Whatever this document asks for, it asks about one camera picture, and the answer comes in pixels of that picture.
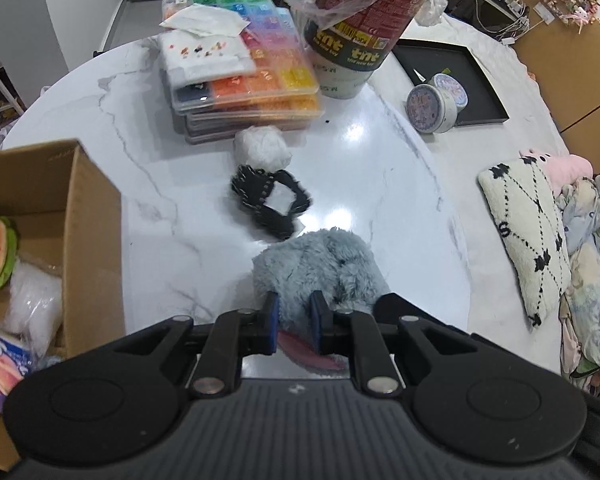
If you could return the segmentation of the grey fluffy plush toy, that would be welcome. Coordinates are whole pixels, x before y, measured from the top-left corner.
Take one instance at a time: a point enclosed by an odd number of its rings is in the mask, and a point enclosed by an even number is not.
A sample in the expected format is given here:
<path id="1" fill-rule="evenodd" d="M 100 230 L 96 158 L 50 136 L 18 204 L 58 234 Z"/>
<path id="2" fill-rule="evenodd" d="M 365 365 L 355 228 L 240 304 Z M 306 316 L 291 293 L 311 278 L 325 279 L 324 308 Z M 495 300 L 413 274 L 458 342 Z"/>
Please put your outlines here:
<path id="1" fill-rule="evenodd" d="M 279 348 L 310 373 L 337 376 L 348 369 L 342 356 L 314 351 L 309 300 L 321 292 L 335 311 L 370 313 L 390 288 L 373 252 L 356 234 L 342 229 L 309 232 L 266 248 L 252 259 L 252 282 L 259 296 L 279 299 Z"/>

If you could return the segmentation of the white soft ball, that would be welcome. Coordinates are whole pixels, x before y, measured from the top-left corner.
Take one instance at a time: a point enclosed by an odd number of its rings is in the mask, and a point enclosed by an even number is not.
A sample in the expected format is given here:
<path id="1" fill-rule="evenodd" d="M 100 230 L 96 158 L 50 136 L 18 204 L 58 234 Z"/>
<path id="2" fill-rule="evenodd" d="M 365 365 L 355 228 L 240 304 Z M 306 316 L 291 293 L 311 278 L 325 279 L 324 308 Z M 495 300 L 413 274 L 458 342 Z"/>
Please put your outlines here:
<path id="1" fill-rule="evenodd" d="M 234 136 L 234 159 L 238 166 L 250 166 L 266 172 L 288 167 L 292 155 L 279 128 L 249 127 Z"/>

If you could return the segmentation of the clear bag of white filling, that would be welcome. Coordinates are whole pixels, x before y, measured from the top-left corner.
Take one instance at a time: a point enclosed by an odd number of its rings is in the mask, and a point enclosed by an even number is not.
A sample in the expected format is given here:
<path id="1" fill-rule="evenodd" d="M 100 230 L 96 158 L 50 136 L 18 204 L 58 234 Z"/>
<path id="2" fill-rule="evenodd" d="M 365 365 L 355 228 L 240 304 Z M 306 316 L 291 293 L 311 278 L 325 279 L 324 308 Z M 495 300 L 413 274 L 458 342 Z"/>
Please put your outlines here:
<path id="1" fill-rule="evenodd" d="M 9 280 L 3 330 L 21 336 L 42 358 L 56 337 L 63 315 L 61 278 L 17 259 Z"/>

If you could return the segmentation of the brown cardboard box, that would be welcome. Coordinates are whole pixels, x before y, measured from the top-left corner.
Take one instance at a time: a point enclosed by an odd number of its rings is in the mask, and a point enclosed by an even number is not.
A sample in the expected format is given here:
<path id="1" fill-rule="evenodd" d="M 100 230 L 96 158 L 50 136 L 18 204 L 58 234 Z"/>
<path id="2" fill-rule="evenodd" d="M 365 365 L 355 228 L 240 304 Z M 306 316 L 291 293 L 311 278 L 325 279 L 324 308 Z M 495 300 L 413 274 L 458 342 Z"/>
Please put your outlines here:
<path id="1" fill-rule="evenodd" d="M 0 216 L 23 255 L 60 272 L 62 356 L 124 335 L 121 195 L 79 141 L 0 151 Z"/>

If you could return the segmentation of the white black patterned cushion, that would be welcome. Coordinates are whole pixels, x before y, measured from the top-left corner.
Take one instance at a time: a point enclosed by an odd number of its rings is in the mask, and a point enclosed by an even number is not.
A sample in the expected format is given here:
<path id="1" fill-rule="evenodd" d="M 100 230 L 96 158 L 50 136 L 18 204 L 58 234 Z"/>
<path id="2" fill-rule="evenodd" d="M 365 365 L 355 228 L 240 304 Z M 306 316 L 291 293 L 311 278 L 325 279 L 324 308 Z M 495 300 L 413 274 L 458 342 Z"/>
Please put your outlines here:
<path id="1" fill-rule="evenodd" d="M 566 234 L 539 156 L 500 162 L 478 185 L 517 275 L 526 317 L 539 327 L 554 312 L 571 280 Z"/>

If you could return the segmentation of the peach print tissue pack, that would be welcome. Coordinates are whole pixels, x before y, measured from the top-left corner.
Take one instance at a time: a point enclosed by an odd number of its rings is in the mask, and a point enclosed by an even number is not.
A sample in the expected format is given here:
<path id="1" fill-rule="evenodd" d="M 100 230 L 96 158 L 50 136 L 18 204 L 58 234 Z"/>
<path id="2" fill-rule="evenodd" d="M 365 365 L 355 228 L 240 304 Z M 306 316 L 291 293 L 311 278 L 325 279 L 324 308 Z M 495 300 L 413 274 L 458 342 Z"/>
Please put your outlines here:
<path id="1" fill-rule="evenodd" d="M 19 338 L 0 331 L 0 413 L 13 388 L 33 370 L 30 347 Z"/>

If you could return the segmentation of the round tin with patterned lid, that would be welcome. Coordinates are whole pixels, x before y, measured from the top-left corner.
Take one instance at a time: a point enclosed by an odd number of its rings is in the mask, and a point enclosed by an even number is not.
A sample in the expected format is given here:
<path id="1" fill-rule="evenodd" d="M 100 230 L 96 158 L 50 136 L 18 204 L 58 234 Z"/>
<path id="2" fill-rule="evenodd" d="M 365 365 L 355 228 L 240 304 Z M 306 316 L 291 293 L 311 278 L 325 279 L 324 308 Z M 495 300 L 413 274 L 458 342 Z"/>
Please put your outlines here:
<path id="1" fill-rule="evenodd" d="M 419 84 L 411 90 L 405 111 L 415 130 L 425 134 L 451 130 L 458 114 L 452 94 L 431 84 Z"/>

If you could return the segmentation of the rainbow bead organizer box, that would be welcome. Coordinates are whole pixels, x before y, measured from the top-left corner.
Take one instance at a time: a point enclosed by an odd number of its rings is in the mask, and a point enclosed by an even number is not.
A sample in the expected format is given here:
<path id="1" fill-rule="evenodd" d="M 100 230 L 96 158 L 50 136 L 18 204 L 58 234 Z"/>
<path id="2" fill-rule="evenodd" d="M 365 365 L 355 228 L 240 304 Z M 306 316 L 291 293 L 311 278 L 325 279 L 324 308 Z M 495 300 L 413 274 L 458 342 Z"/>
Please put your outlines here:
<path id="1" fill-rule="evenodd" d="M 172 89 L 162 66 L 174 118 L 188 143 L 228 139 L 248 127 L 302 129 L 321 116 L 317 80 L 288 10 L 273 0 L 163 0 L 162 21 L 194 3 L 232 10 L 249 21 L 238 37 L 257 69 Z"/>

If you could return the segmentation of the floral blanket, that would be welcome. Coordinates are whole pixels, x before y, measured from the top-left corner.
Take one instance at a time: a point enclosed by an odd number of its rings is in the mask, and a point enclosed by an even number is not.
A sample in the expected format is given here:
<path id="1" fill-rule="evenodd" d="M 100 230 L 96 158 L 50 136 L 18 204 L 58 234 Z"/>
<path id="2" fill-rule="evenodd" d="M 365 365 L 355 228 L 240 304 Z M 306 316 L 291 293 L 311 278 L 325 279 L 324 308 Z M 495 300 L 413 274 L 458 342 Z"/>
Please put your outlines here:
<path id="1" fill-rule="evenodd" d="M 589 393 L 600 390 L 600 174 L 562 188 L 571 278 L 560 298 L 562 377 Z"/>

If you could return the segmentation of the pink plush toy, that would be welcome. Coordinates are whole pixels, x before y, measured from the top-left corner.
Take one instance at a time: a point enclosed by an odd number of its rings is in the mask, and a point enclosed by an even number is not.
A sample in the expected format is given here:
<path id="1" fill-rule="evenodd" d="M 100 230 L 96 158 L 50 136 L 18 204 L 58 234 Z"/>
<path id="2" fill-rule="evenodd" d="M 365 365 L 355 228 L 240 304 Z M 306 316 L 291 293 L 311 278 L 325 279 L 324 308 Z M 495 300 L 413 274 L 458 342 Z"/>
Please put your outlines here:
<path id="1" fill-rule="evenodd" d="M 520 152 L 519 155 L 526 162 L 534 160 L 540 165 L 555 196 L 562 192 L 564 186 L 573 184 L 578 179 L 592 179 L 594 176 L 592 164 L 578 155 L 559 156 L 535 150 Z"/>

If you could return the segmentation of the white bead pegboard pad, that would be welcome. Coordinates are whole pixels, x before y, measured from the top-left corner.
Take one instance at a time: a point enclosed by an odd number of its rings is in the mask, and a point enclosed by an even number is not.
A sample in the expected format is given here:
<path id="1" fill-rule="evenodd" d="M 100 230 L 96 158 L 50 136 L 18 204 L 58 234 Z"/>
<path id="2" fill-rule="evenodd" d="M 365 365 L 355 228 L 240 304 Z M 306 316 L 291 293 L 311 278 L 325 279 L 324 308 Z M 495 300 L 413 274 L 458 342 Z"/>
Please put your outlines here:
<path id="1" fill-rule="evenodd" d="M 158 36 L 158 45 L 166 79 L 172 89 L 251 75 L 257 69 L 240 37 L 199 37 L 172 29 Z"/>

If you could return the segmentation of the black rectangular tray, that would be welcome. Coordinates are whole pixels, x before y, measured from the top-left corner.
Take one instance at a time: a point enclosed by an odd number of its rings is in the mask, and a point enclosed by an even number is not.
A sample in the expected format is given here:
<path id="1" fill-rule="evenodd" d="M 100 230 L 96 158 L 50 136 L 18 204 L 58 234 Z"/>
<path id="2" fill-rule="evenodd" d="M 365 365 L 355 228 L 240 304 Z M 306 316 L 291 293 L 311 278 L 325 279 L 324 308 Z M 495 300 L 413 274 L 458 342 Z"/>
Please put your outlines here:
<path id="1" fill-rule="evenodd" d="M 413 84 L 448 90 L 456 102 L 458 126 L 502 124 L 509 114 L 468 47 L 400 39 L 392 53 Z"/>

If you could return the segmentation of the white folded paper towel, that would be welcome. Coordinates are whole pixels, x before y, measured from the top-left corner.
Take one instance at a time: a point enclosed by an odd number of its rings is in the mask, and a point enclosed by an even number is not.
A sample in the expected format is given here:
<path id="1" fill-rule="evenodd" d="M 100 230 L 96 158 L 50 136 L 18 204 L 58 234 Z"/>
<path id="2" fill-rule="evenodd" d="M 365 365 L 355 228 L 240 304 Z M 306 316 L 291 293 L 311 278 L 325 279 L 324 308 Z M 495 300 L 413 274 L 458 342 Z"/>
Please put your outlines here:
<path id="1" fill-rule="evenodd" d="M 198 37 L 238 37 L 248 25 L 249 21 L 235 11 L 198 3 L 186 6 L 160 23 L 163 28 L 189 32 Z"/>

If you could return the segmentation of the red snack canister in plastic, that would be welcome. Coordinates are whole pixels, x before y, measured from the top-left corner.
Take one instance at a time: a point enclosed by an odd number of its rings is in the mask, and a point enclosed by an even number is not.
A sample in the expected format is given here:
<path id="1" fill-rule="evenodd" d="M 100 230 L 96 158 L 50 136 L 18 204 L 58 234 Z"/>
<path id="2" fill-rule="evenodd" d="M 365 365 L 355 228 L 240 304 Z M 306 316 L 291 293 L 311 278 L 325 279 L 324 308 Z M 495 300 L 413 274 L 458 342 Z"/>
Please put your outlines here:
<path id="1" fill-rule="evenodd" d="M 352 99 L 411 21 L 440 21 L 446 0 L 284 0 L 323 96 Z"/>

